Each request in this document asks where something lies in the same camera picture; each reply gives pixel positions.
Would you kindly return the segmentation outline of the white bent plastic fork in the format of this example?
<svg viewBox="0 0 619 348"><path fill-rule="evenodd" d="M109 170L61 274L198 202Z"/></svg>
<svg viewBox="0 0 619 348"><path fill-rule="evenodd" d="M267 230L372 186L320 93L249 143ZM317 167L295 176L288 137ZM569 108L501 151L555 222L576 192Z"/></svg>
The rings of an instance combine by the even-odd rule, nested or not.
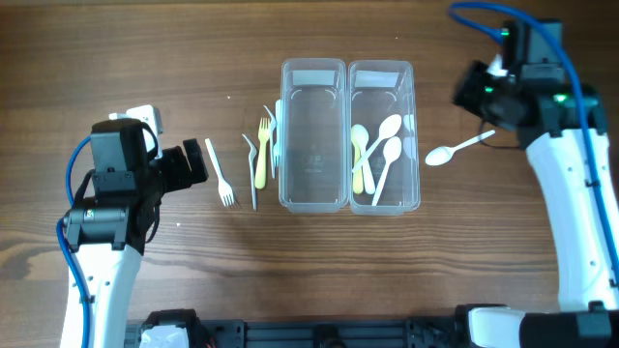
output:
<svg viewBox="0 0 619 348"><path fill-rule="evenodd" d="M254 162L257 156L257 149L254 146L251 139L247 135L243 133L242 136L250 146L250 152L248 154L248 163L249 163L249 168L250 168L251 201L252 201L252 208L256 211L257 210L257 197L256 197L256 188L254 185L254 179L255 179L255 168L254 168L255 163Z"/></svg>

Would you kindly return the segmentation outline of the yellow plastic fork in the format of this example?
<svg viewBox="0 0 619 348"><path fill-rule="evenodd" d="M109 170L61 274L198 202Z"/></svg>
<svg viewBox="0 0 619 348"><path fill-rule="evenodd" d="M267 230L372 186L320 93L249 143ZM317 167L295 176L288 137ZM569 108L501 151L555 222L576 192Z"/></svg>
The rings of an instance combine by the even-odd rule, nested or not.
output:
<svg viewBox="0 0 619 348"><path fill-rule="evenodd" d="M266 186L266 155L267 143L270 140L270 120L262 118L258 128L259 150L255 169L254 186L264 189Z"/></svg>

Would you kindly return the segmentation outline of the white spoon crosswise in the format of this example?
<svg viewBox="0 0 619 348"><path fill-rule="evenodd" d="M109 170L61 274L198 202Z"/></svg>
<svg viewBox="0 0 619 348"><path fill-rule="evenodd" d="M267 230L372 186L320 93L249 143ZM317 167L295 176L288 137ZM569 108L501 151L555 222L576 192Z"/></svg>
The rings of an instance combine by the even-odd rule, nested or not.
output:
<svg viewBox="0 0 619 348"><path fill-rule="evenodd" d="M480 143L482 140L485 140L493 136L494 134L495 134L495 130L488 130L486 132L483 132L473 138L470 138L456 145L455 147L439 146L427 154L425 158L425 163L426 165L429 165L429 166L443 165L452 159L455 152L463 148L466 148L468 146L474 145L476 143Z"/></svg>

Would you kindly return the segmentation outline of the pale blue plastic fork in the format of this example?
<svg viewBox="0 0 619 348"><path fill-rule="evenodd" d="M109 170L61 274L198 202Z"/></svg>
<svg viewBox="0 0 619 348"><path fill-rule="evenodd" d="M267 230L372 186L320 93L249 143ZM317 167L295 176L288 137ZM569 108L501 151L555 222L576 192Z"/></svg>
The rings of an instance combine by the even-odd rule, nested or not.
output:
<svg viewBox="0 0 619 348"><path fill-rule="evenodd" d="M282 114L281 114L281 100L277 100L276 104L275 104L275 109L276 109L276 142L274 145L274 161L275 161L275 168L279 168L280 167L280 154L281 154L281 149L280 149L280 145L281 145L281 140L280 140L280 127L282 125L281 119L282 119Z"/></svg>

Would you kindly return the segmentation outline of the white spoon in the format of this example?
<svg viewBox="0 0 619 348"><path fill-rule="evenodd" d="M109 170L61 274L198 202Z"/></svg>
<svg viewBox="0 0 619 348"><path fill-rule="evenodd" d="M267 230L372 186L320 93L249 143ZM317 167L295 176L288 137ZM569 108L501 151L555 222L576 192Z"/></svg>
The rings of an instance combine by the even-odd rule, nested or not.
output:
<svg viewBox="0 0 619 348"><path fill-rule="evenodd" d="M366 152L361 155L361 158L357 161L357 164L352 168L352 172L354 173L362 168L364 161L369 159L383 140L395 136L398 133L401 124L402 117L399 114L393 114L384 119L379 126L376 140L367 148Z"/></svg>
<svg viewBox="0 0 619 348"><path fill-rule="evenodd" d="M356 124L352 127L351 132L351 140L354 147L354 163L357 163L361 156L367 152L368 131L364 126ZM362 192L367 194L375 193L375 183L367 159L363 161L362 168L353 175L353 192L356 194L361 194Z"/></svg>
<svg viewBox="0 0 619 348"><path fill-rule="evenodd" d="M372 206L398 206L402 201L402 142L398 136L384 140L369 157L368 163L375 181Z"/></svg>

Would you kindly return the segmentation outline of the yellow plastic spoon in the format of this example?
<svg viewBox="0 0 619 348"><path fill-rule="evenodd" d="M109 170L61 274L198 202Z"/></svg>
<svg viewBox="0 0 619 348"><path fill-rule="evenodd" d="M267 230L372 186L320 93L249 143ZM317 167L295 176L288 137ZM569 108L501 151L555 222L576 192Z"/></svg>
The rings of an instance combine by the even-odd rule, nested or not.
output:
<svg viewBox="0 0 619 348"><path fill-rule="evenodd" d="M359 145L355 139L352 140L352 146L354 149L353 165L356 165L357 161L361 158L361 153L360 153ZM364 180L363 180L363 174L361 170L358 170L353 173L352 185L353 185L353 192L355 194L361 194L364 192Z"/></svg>

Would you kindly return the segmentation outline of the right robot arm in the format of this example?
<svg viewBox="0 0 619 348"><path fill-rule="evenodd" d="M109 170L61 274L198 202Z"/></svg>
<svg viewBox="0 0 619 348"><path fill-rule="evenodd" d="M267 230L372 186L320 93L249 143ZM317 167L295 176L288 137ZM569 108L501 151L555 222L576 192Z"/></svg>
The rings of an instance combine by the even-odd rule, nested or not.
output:
<svg viewBox="0 0 619 348"><path fill-rule="evenodd" d="M491 64L474 62L457 106L514 131L541 186L559 270L559 308L461 305L460 347L614 347L618 343L618 204L608 167L607 121L590 85L574 88L558 56L562 25L508 20L491 36Z"/></svg>

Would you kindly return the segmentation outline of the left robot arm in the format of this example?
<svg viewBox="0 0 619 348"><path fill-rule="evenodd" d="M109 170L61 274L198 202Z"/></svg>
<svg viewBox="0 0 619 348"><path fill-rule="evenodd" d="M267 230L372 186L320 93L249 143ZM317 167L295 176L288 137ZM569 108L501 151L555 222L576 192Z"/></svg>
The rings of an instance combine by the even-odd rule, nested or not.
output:
<svg viewBox="0 0 619 348"><path fill-rule="evenodd" d="M207 180L196 139L168 149L146 148L150 127L108 120L90 134L93 169L57 222L68 263L64 347L121 347L145 246L156 233L165 194Z"/></svg>

